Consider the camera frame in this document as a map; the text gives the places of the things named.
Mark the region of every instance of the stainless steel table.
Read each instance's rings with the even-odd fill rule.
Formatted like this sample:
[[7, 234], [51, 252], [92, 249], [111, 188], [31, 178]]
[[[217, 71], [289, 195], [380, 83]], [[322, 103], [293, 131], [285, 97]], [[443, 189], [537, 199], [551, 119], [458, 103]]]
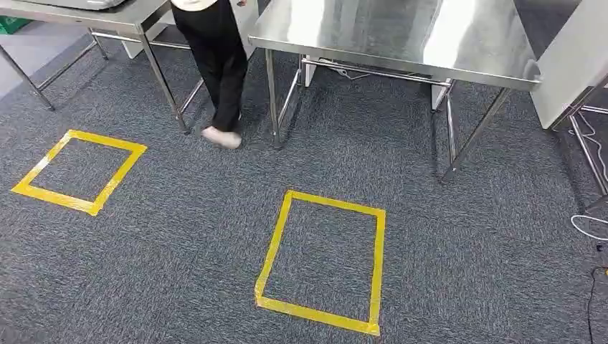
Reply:
[[[305, 87], [305, 65], [446, 87], [442, 101], [447, 108], [451, 164], [443, 181], [449, 180], [459, 168], [509, 91], [530, 91], [541, 81], [536, 58], [512, 0], [273, 0], [249, 38], [253, 45], [266, 49], [276, 147], [281, 145], [280, 125], [288, 104], [297, 86]], [[273, 50], [300, 55], [300, 67], [280, 112]], [[305, 55], [341, 62], [319, 62]], [[501, 87], [460, 151], [451, 106], [455, 80]]]
[[[148, 40], [146, 32], [154, 25], [158, 20], [171, 9], [169, 0], [127, 0], [124, 4], [117, 6], [113, 9], [105, 11], [87, 11], [81, 9], [68, 9], [58, 6], [50, 6], [44, 4], [33, 4], [24, 1], [15, 0], [0, 0], [0, 15], [3, 16], [15, 16], [25, 19], [40, 20], [43, 22], [54, 22], [60, 24], [76, 24], [83, 25], [89, 29], [92, 35], [91, 44], [86, 47], [80, 54], [76, 56], [71, 62], [67, 63], [63, 68], [59, 69], [55, 74], [49, 77], [40, 85], [35, 85], [27, 75], [21, 70], [19, 65], [10, 57], [10, 55], [0, 46], [0, 54], [3, 55], [9, 64], [15, 69], [22, 79], [27, 82], [32, 89], [40, 96], [42, 101], [47, 105], [48, 108], [53, 109], [53, 106], [49, 100], [42, 94], [42, 90], [47, 87], [51, 82], [56, 80], [63, 72], [65, 72], [71, 65], [73, 65], [79, 58], [90, 51], [93, 47], [99, 47], [103, 58], [108, 57], [104, 53], [100, 46], [98, 37], [105, 37], [109, 39], [119, 39], [128, 42], [140, 42], [143, 45], [143, 51], [146, 53], [148, 60], [152, 66], [154, 74], [158, 79], [165, 97], [171, 106], [173, 114], [178, 121], [179, 127], [182, 132], [188, 133], [189, 129], [186, 127], [184, 120], [182, 119], [182, 113], [188, 106], [188, 104], [194, 98], [196, 92], [203, 85], [203, 81], [200, 80], [196, 87], [192, 90], [190, 95], [187, 97], [186, 102], [178, 106], [171, 89], [167, 85], [167, 81], [163, 75], [161, 68], [158, 66], [158, 61], [151, 49], [151, 45], [157, 45], [162, 47], [171, 47], [176, 49], [190, 49], [184, 44], [174, 44], [168, 42], [155, 42]], [[114, 34], [106, 34], [102, 32], [94, 32], [91, 29], [100, 29], [108, 31], [120, 32], [123, 36]]]
[[[608, 115], [608, 109], [587, 105], [594, 97], [600, 95], [606, 87], [608, 87], [608, 75], [605, 75], [600, 81], [598, 81], [597, 84], [583, 90], [583, 92], [572, 102], [572, 104], [570, 104], [570, 106], [567, 107], [567, 109], [557, 118], [557, 120], [551, 124], [551, 129], [553, 131], [558, 131], [560, 127], [564, 126], [564, 122], [566, 122], [565, 119], [568, 119], [567, 122], [570, 122], [572, 126], [572, 133], [576, 136], [576, 139], [583, 150], [585, 159], [589, 165], [589, 168], [591, 169], [599, 194], [601, 195], [598, 200], [587, 206], [584, 212], [590, 212], [595, 208], [608, 204], [608, 176], [604, 166], [602, 166], [602, 168], [598, 166], [598, 162], [592, 156], [591, 148], [587, 144], [587, 140], [595, 141], [595, 139], [591, 138], [590, 134], [583, 134], [579, 121], [576, 119], [576, 117], [577, 115], [582, 116], [582, 113], [598, 113], [601, 115]], [[584, 117], [582, 119], [587, 125], [589, 125]]]

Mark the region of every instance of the floor marking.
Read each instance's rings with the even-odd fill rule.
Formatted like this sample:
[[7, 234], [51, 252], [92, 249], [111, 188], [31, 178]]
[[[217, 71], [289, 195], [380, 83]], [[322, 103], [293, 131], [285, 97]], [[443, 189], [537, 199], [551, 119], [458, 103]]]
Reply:
[[[61, 149], [70, 141], [72, 138], [77, 138], [83, 141], [89, 141], [93, 143], [99, 143], [100, 145], [107, 145], [114, 148], [124, 149], [130, 151], [131, 154], [125, 160], [123, 165], [114, 173], [114, 176], [110, 179], [108, 184], [103, 190], [97, 195], [93, 202], [86, 201], [84, 199], [77, 199], [75, 197], [67, 196], [54, 191], [45, 190], [36, 186], [29, 185], [36, 176], [42, 171], [43, 168], [47, 167], [49, 162], [53, 160], [55, 156], [61, 151]], [[124, 140], [118, 140], [116, 138], [109, 138], [107, 136], [101, 136], [92, 133], [85, 133], [78, 130], [68, 130], [63, 138], [42, 158], [34, 168], [27, 173], [23, 179], [18, 182], [11, 191], [25, 196], [34, 197], [60, 206], [66, 206], [68, 208], [84, 211], [92, 216], [97, 216], [99, 210], [103, 207], [105, 201], [112, 194], [112, 191], [118, 186], [120, 181], [123, 180], [127, 172], [133, 167], [133, 164], [137, 159], [145, 152], [147, 147], [140, 145], [139, 143], [132, 143]]]
[[[291, 303], [270, 299], [262, 296], [270, 270], [272, 269], [272, 263], [275, 261], [279, 244], [281, 242], [281, 236], [289, 209], [291, 207], [291, 201], [293, 199], [299, 199], [301, 201], [308, 201], [315, 204], [322, 204], [325, 206], [333, 206], [340, 209], [357, 211], [359, 213], [368, 214], [375, 216], [376, 220], [376, 239], [374, 242], [374, 271], [371, 276], [371, 293], [369, 300], [369, 321], [364, 322], [340, 315], [323, 312], [320, 310], [313, 310], [308, 307], [294, 305]], [[297, 192], [288, 190], [283, 199], [283, 204], [279, 213], [279, 219], [277, 220], [277, 226], [275, 232], [272, 234], [270, 240], [270, 246], [268, 247], [268, 253], [266, 254], [266, 260], [262, 266], [260, 276], [257, 278], [255, 283], [255, 302], [259, 307], [266, 308], [268, 310], [274, 310], [277, 312], [294, 315], [296, 317], [303, 317], [305, 319], [318, 321], [321, 323], [345, 328], [347, 330], [353, 330], [357, 332], [367, 333], [369, 335], [380, 335], [380, 326], [378, 320], [380, 316], [380, 293], [382, 286], [382, 262], [384, 255], [384, 226], [386, 222], [386, 212], [382, 209], [370, 208], [368, 206], [362, 206], [359, 204], [352, 204], [344, 201], [338, 201], [335, 199], [327, 199], [325, 197], [310, 195], [308, 193]]]

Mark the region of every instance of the table top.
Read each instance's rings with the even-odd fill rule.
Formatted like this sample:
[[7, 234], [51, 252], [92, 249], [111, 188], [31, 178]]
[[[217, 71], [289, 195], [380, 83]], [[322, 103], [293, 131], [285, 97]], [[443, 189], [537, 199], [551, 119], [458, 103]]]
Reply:
[[272, 0], [250, 42], [518, 90], [541, 80], [513, 0]]
[[150, 29], [169, 9], [169, 0], [127, 0], [123, 4], [103, 11], [70, 9], [17, 0], [0, 0], [0, 15], [25, 19], [78, 24], [93, 29], [117, 31], [137, 35], [138, 26]]

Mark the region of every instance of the foot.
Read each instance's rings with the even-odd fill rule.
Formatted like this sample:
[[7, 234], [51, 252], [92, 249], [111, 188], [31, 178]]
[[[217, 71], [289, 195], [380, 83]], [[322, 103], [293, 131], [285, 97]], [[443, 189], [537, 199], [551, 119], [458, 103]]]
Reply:
[[208, 127], [201, 132], [204, 138], [228, 149], [237, 149], [241, 145], [241, 136], [233, 132], [224, 132]]

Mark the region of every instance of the gray carpet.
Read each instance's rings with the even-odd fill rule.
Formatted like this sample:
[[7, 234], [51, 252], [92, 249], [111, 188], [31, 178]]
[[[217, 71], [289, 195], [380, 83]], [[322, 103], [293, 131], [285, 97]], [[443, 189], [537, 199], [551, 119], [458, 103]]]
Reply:
[[[145, 57], [104, 46], [109, 62], [89, 54], [45, 91], [57, 112], [23, 85], [0, 102], [0, 342], [589, 342], [589, 271], [608, 256], [569, 217], [597, 190], [572, 138], [540, 128], [528, 94], [509, 97], [442, 185], [445, 117], [429, 114], [428, 87], [318, 70], [275, 150], [258, 51], [244, 91], [244, 146], [227, 151], [179, 133]], [[156, 51], [183, 99], [197, 80], [189, 53]], [[281, 92], [295, 65], [276, 55]], [[463, 130], [496, 92], [455, 88]], [[200, 128], [211, 106], [202, 92], [186, 118]], [[608, 128], [606, 118], [592, 120]], [[96, 217], [9, 191], [68, 129], [148, 146]], [[34, 184], [91, 198], [124, 156], [74, 142]], [[386, 210], [381, 337], [255, 306], [288, 189]], [[296, 201], [266, 296], [365, 319], [373, 225]], [[608, 343], [607, 302], [603, 276], [596, 343]]]

